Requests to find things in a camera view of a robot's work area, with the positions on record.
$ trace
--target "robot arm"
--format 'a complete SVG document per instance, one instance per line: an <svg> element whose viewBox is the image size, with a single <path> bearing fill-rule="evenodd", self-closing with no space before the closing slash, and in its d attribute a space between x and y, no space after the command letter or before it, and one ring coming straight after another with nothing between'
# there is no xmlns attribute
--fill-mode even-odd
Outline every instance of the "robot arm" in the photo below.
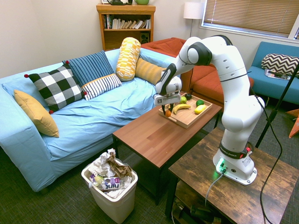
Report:
<svg viewBox="0 0 299 224"><path fill-rule="evenodd" d="M156 84L157 95L155 105L165 105L180 102L182 83L177 76L190 71L195 65L209 65L212 59L210 46L226 46L226 40L220 36L213 36L204 40L198 37L189 38L183 45L174 62L163 72Z"/></svg>
<svg viewBox="0 0 299 224"><path fill-rule="evenodd" d="M245 147L263 110L257 99L249 96L250 83L244 62L238 49L230 44L224 36L189 38L156 84L158 94L154 98L155 105L162 107L179 102L181 82L176 76L195 65L215 65L223 89L222 123L226 129L213 163L217 172L221 173L224 166L227 177L247 185L253 182L257 171Z"/></svg>

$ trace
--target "magazine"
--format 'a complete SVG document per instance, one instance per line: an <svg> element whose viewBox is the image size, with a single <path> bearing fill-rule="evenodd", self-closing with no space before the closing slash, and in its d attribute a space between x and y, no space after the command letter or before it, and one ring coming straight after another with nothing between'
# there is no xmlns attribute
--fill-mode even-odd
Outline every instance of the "magazine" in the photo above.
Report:
<svg viewBox="0 0 299 224"><path fill-rule="evenodd" d="M290 80L290 76L285 75L285 74L279 74L274 70L270 69L265 69L265 75L269 78L278 78L278 79L283 79L283 80Z"/></svg>

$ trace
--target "white trash can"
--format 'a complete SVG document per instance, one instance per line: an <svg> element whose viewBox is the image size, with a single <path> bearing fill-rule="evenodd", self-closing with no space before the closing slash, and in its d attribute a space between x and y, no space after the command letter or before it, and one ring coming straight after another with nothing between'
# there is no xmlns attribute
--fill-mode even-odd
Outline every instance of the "white trash can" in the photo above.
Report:
<svg viewBox="0 0 299 224"><path fill-rule="evenodd" d="M89 180L91 175L88 171L89 166L90 165L85 167L81 172L81 175L87 185L91 182ZM121 224L133 211L137 180L138 176L136 172L132 172L131 184L117 198L107 196L98 188L92 187L90 188L90 191L95 199L95 202L103 210L103 212L105 212L116 223Z"/></svg>

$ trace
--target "wooden coffee table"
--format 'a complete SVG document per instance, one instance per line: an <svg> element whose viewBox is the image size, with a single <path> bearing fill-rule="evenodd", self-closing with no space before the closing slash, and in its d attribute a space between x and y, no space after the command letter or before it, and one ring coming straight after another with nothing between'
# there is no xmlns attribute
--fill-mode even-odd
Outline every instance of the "wooden coffee table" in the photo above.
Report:
<svg viewBox="0 0 299 224"><path fill-rule="evenodd" d="M212 158L218 150L222 137L223 130L215 128L169 167L171 181L168 189L166 216L169 217L171 214L174 196L188 208L192 204L197 205L200 199L205 200L208 188L220 176L215 171ZM253 183L243 186L224 176L213 185L207 198L209 206L234 224L264 223L260 192L276 158L257 148L251 158L257 168L257 177ZM299 170L278 161L268 179L263 190L263 206L272 223L280 223L298 175Z"/></svg>
<svg viewBox="0 0 299 224"><path fill-rule="evenodd" d="M123 143L145 160L146 163L139 172L135 168L134 170L138 174L138 182L156 197L156 204L159 203L163 187L162 170L168 169L182 156L184 145L215 115L217 125L222 108L213 104L211 109L187 129L159 115L159 109L159 106L155 107L113 133L117 157L117 146Z"/></svg>

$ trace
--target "table leg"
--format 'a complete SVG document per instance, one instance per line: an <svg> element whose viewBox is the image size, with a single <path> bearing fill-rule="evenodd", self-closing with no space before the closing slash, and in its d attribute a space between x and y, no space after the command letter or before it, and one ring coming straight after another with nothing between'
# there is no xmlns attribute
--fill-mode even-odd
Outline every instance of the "table leg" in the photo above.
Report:
<svg viewBox="0 0 299 224"><path fill-rule="evenodd" d="M117 148L117 138L112 134L113 148L115 149L115 156L118 159L118 148Z"/></svg>
<svg viewBox="0 0 299 224"><path fill-rule="evenodd" d="M168 196L166 201L166 208L165 208L165 215L166 217L171 217L172 205L177 189L178 178L171 174L170 175L170 182L168 186Z"/></svg>
<svg viewBox="0 0 299 224"><path fill-rule="evenodd" d="M155 203L156 205L159 205L160 202L160 195L161 195L161 172L162 169L159 169L159 174L158 174L158 182L156 185L156 196L155 196Z"/></svg>
<svg viewBox="0 0 299 224"><path fill-rule="evenodd" d="M218 121L219 121L219 118L220 118L220 114L221 114L221 112L218 112L218 113L217 113L217 117L216 117L216 122L215 122L214 128L216 128L217 125L218 125Z"/></svg>

